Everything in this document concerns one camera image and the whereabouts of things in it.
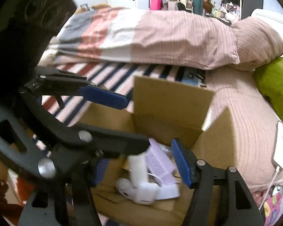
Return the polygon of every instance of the green cushion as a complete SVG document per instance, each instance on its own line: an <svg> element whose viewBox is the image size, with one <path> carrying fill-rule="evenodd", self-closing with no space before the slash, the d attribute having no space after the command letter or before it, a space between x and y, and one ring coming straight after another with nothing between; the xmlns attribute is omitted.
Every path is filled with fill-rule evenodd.
<svg viewBox="0 0 283 226"><path fill-rule="evenodd" d="M272 107L283 121L283 58L255 70L256 85L263 96L269 97Z"/></svg>

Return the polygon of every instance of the brown cushion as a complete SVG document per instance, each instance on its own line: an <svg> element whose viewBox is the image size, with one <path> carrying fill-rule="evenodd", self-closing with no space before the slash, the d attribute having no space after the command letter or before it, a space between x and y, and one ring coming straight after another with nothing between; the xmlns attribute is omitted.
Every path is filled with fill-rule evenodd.
<svg viewBox="0 0 283 226"><path fill-rule="evenodd" d="M232 68L253 70L283 54L283 39L261 19L248 17L231 27L237 38L240 58L240 64L230 65Z"/></svg>

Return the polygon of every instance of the white phone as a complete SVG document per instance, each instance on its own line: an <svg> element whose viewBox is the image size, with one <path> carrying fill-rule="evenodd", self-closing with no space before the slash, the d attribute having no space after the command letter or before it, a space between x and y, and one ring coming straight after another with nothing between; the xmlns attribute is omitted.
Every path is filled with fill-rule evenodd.
<svg viewBox="0 0 283 226"><path fill-rule="evenodd" d="M273 162L276 166L279 166L281 169L283 169L283 123L281 121L278 121L277 139L275 143Z"/></svg>

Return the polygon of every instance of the pink box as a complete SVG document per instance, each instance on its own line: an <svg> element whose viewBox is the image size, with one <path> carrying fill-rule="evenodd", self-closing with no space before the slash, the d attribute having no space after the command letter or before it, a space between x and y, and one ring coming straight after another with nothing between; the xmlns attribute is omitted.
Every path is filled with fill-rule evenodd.
<svg viewBox="0 0 283 226"><path fill-rule="evenodd" d="M150 10L160 10L162 8L162 0L151 0Z"/></svg>

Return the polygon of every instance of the silver bolt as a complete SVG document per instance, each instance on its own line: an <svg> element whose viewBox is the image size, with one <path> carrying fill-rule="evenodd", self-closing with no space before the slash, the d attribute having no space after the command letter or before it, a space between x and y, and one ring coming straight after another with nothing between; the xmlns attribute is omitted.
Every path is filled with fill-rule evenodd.
<svg viewBox="0 0 283 226"><path fill-rule="evenodd" d="M205 165L205 161L203 161L203 160L198 160L198 161L197 161L197 164L198 164L199 166L204 166L204 165Z"/></svg>
<svg viewBox="0 0 283 226"><path fill-rule="evenodd" d="M95 152L95 155L99 158L103 157L104 156L104 152L100 149L98 149L96 152Z"/></svg>
<svg viewBox="0 0 283 226"><path fill-rule="evenodd" d="M38 162L38 170L43 178L51 179L56 175L55 165L49 158L42 158Z"/></svg>
<svg viewBox="0 0 283 226"><path fill-rule="evenodd" d="M230 172L236 172L237 171L236 167L229 167L228 169L230 170Z"/></svg>
<svg viewBox="0 0 283 226"><path fill-rule="evenodd" d="M91 134L86 130L80 130L79 131L79 137L80 137L81 140L83 140L84 142L87 142L87 143L92 141Z"/></svg>

